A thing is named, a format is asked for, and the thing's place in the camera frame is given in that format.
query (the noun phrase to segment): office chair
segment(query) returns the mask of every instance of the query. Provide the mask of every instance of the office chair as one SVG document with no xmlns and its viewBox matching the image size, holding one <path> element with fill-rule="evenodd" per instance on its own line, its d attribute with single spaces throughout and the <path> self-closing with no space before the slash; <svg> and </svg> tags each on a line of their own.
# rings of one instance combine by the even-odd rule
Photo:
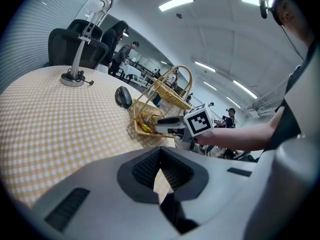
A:
<svg viewBox="0 0 320 240">
<path fill-rule="evenodd" d="M 50 33 L 48 40 L 50 66 L 73 64 L 81 42 L 78 36 L 77 32 L 62 28 L 56 28 Z M 79 66 L 94 70 L 108 52 L 107 45 L 92 39 L 89 44 L 84 45 Z"/>
<path fill-rule="evenodd" d="M 68 26 L 67 30 L 72 30 L 74 32 L 77 32 L 79 34 L 82 34 L 82 32 L 85 30 L 85 28 L 88 26 L 89 21 L 84 19 L 75 19 L 71 22 L 71 24 Z M 100 27 L 97 25 L 94 26 L 94 29 L 92 30 L 91 37 L 93 39 L 96 39 L 98 41 L 101 40 L 103 31 Z"/>
</svg>

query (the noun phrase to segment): checkered tablecloth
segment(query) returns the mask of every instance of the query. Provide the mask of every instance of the checkered tablecloth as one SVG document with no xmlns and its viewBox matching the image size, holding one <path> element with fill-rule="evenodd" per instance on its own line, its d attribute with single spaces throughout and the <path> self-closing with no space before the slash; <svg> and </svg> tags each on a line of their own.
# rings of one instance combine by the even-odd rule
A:
<svg viewBox="0 0 320 240">
<path fill-rule="evenodd" d="M 11 195 L 28 206 L 90 162 L 148 147 L 175 146 L 173 139 L 138 135 L 133 127 L 126 130 L 131 114 L 117 106 L 115 92 L 125 86 L 132 98 L 138 98 L 139 91 L 88 68 L 83 68 L 84 75 L 93 85 L 67 87 L 60 77 L 68 68 L 32 71 L 0 95 L 1 177 Z M 154 191 L 160 200 L 169 188 L 159 172 Z"/>
</svg>

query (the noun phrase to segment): cable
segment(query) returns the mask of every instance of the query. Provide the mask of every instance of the cable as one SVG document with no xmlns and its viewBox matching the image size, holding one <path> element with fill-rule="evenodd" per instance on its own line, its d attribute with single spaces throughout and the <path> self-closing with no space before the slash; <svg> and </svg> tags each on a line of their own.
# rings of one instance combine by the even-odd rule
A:
<svg viewBox="0 0 320 240">
<path fill-rule="evenodd" d="M 279 26 L 285 39 L 287 40 L 287 42 L 289 43 L 289 45 L 291 46 L 291 48 L 295 51 L 296 54 L 298 54 L 298 56 L 304 60 L 304 58 L 302 58 L 301 54 L 299 53 L 299 51 L 297 50 L 296 46 L 294 45 L 294 43 L 291 41 L 290 37 L 288 36 L 287 32 L 284 30 L 284 28 L 282 26 Z"/>
</svg>

